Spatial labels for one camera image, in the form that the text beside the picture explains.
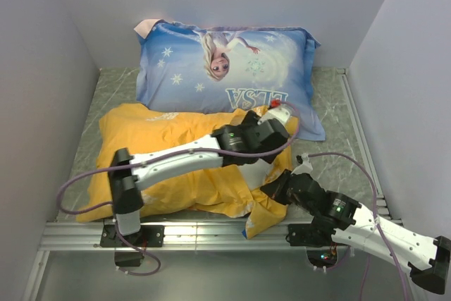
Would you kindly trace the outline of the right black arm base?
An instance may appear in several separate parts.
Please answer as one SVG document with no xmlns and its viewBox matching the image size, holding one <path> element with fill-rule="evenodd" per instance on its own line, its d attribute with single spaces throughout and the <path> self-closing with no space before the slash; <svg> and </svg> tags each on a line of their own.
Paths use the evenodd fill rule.
<svg viewBox="0 0 451 301">
<path fill-rule="evenodd" d="M 289 224 L 285 240 L 291 247 L 304 247 L 309 263 L 316 269 L 327 271 L 338 263 L 337 244 L 311 224 Z"/>
</svg>

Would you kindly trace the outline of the white pillow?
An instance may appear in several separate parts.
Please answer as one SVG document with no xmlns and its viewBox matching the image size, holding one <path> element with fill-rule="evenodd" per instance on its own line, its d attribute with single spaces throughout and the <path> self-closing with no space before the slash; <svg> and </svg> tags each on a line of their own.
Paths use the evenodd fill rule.
<svg viewBox="0 0 451 301">
<path fill-rule="evenodd" d="M 260 188 L 264 184 L 267 175 L 272 169 L 273 164 L 270 164 L 263 159 L 259 159 L 254 164 L 238 166 L 238 170 L 251 191 Z"/>
</svg>

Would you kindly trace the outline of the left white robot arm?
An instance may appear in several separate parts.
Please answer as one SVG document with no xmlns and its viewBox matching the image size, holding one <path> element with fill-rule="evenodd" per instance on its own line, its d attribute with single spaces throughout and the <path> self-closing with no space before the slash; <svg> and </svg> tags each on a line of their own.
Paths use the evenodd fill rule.
<svg viewBox="0 0 451 301">
<path fill-rule="evenodd" d="M 181 146 L 146 154 L 130 154 L 126 148 L 116 151 L 108 177 L 117 238 L 126 246 L 141 240 L 141 192 L 166 179 L 236 165 L 251 190 L 261 186 L 271 163 L 288 144 L 285 126 L 290 116 L 285 105 L 270 108 L 263 116 L 249 111 L 240 124 L 224 125 Z"/>
</svg>

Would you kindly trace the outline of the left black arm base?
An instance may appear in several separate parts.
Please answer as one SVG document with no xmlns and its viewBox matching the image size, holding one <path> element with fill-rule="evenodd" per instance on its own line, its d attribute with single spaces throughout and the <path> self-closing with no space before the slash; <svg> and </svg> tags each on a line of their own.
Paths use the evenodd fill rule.
<svg viewBox="0 0 451 301">
<path fill-rule="evenodd" d="M 149 250 L 162 248 L 165 227 L 144 225 L 137 233 L 121 235 L 116 226 L 103 227 L 99 247 L 114 250 L 116 269 L 131 276 L 151 276 L 159 272 L 161 260 Z M 156 267 L 149 272 L 138 271 L 145 259 L 153 259 Z"/>
</svg>

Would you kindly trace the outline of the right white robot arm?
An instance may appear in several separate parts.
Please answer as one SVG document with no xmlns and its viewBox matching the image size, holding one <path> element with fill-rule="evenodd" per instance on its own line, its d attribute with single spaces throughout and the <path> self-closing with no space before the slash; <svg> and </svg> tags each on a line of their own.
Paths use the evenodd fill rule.
<svg viewBox="0 0 451 301">
<path fill-rule="evenodd" d="M 291 223 L 287 242 L 293 247 L 348 245 L 399 264 L 414 284 L 437 295 L 445 293 L 450 267 L 450 239 L 409 231 L 375 215 L 342 193 L 324 190 L 308 173 L 284 171 L 261 191 L 277 203 L 294 204 L 312 215 L 311 223 Z"/>
</svg>

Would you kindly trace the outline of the yellow Mickey Mouse pillowcase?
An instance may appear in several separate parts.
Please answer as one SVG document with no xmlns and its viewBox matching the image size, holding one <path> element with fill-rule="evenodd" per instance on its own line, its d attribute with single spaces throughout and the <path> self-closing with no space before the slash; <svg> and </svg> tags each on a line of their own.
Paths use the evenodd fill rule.
<svg viewBox="0 0 451 301">
<path fill-rule="evenodd" d="M 162 113 L 141 104 L 122 104 L 99 121 L 102 146 L 98 168 L 110 165 L 114 153 L 126 148 L 131 154 L 144 154 L 193 142 L 223 125 L 237 124 L 245 111 L 232 113 Z M 285 169 L 292 168 L 292 152 L 286 148 L 253 184 L 238 166 L 186 173 L 157 183 L 142 192 L 142 216 L 169 214 L 196 209 L 231 218 L 246 216 L 243 234 L 251 239 L 280 223 L 288 212 L 285 205 L 273 201 L 260 187 L 274 181 Z"/>
</svg>

